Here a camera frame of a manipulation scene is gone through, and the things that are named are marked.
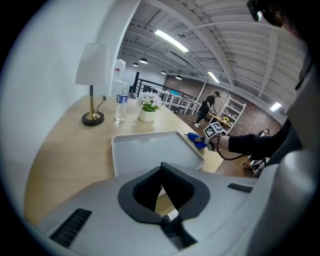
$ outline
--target white shelf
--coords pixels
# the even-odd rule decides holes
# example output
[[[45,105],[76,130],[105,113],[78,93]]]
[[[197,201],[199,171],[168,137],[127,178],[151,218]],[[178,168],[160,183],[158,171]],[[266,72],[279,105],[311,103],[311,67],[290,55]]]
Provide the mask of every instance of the white shelf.
[[[240,114],[240,112],[239,112],[238,110],[234,109],[233,107],[231,107],[231,106],[229,106],[229,105],[226,105],[226,106],[227,106],[229,109],[232,109],[234,112]]]
[[[232,101],[232,102],[234,102],[234,103],[236,103],[236,104],[240,105],[241,107],[244,107],[244,106],[245,106],[244,104],[240,103],[239,101],[236,101],[236,100],[235,100],[235,99],[233,99],[233,98],[230,98],[230,101]]]
[[[241,111],[238,111],[236,109],[234,109],[232,106],[229,106],[230,102],[236,104],[237,106],[241,107]],[[237,121],[239,120],[240,116],[242,115],[242,113],[244,112],[245,108],[246,108],[247,104],[241,104],[240,102],[236,101],[235,99],[231,98],[231,96],[229,95],[228,99],[226,100],[226,102],[223,105],[222,110],[219,113],[219,117],[224,117],[224,116],[228,116],[230,117],[232,120],[234,120],[233,124],[231,125],[231,127],[227,130],[227,129],[223,129],[223,132],[227,135],[229,134],[230,130],[235,126],[235,124],[237,123]],[[227,113],[226,111],[227,108],[231,109],[232,111],[234,111],[235,113],[237,113],[238,115],[236,117],[233,117],[231,115],[234,115],[233,113]]]
[[[228,117],[232,118],[233,120],[237,120],[235,117],[232,117],[231,115],[227,114],[226,112],[223,112],[223,111],[222,111],[222,113],[224,113],[224,114],[227,115]]]

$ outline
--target white flower pot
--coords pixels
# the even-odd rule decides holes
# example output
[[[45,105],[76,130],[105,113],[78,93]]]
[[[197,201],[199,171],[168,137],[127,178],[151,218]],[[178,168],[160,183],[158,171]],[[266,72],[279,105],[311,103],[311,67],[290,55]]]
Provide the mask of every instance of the white flower pot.
[[[156,118],[156,111],[154,112],[147,112],[147,111],[144,111],[142,108],[140,109],[140,112],[139,112],[139,115],[138,115],[138,118],[142,121],[142,122],[145,122],[145,123],[148,123],[148,122],[153,122]]]

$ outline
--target white table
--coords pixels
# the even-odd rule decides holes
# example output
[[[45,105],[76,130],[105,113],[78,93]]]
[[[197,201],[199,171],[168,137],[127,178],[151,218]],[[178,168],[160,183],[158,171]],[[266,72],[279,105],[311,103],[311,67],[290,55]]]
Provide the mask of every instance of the white table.
[[[193,99],[191,99],[191,98],[189,98],[188,99],[190,102],[192,102],[193,104],[194,104],[194,106],[193,106],[193,108],[192,108],[192,113],[191,113],[191,116],[193,116],[194,115],[194,113],[198,113],[198,111],[199,111],[199,109],[201,108],[201,103],[199,103],[199,102],[197,102],[197,101],[195,101],[195,100],[193,100]]]
[[[180,103],[182,103],[182,101],[186,101],[185,110],[184,110],[184,114],[186,114],[186,112],[187,112],[190,104],[192,104],[192,102],[187,100],[186,98],[181,97],[181,99],[179,100],[179,103],[178,103],[178,107],[179,107]]]
[[[164,97],[163,97],[163,104],[165,104],[168,100],[168,97],[169,97],[169,94],[170,92],[168,91],[165,91],[165,90],[162,90],[160,88],[157,88],[157,87],[152,87],[153,90],[157,91],[157,95],[160,97],[160,94],[164,94]]]
[[[175,99],[176,99],[176,98],[179,99],[179,102],[178,102],[178,105],[177,105],[177,107],[179,107],[179,104],[180,104],[180,102],[181,102],[181,100],[182,100],[182,97],[179,96],[179,95],[173,94],[173,93],[171,93],[171,92],[170,92],[170,95],[171,95],[171,99],[170,99],[170,103],[169,103],[168,109],[171,108],[171,105],[172,105],[172,104],[175,105],[174,102],[175,102]]]

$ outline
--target white ceiling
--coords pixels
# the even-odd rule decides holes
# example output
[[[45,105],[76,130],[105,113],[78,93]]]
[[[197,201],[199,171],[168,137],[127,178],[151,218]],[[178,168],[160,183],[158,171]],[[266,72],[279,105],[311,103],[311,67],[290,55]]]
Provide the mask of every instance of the white ceiling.
[[[209,79],[211,71],[220,86],[236,87],[268,106],[279,102],[287,109],[296,95],[306,48],[287,31],[253,21],[247,1],[143,1],[125,33],[122,53],[137,60],[143,55],[167,73]],[[192,29],[210,23],[215,25]],[[155,35],[158,29],[189,51],[163,41]],[[183,31],[186,37],[180,38]]]

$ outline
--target fluorescent light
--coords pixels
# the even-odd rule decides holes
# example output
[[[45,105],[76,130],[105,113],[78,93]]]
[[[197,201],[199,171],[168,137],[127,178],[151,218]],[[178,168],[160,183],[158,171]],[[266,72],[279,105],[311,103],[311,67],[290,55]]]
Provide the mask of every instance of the fluorescent light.
[[[208,74],[210,75],[210,77],[212,77],[212,79],[216,82],[216,83],[220,83],[219,80],[215,77],[214,74],[212,74],[212,72],[208,72]]]
[[[170,35],[162,32],[161,30],[157,30],[155,32],[156,35],[164,38],[165,40],[169,41],[171,44],[175,45],[176,47],[178,47],[181,51],[183,51],[184,53],[189,51],[186,47],[184,47],[181,43],[179,43],[177,40],[173,39]]]
[[[271,108],[270,108],[270,110],[271,111],[276,111],[278,108],[280,108],[281,107],[281,105],[278,103],[278,102],[276,102]]]

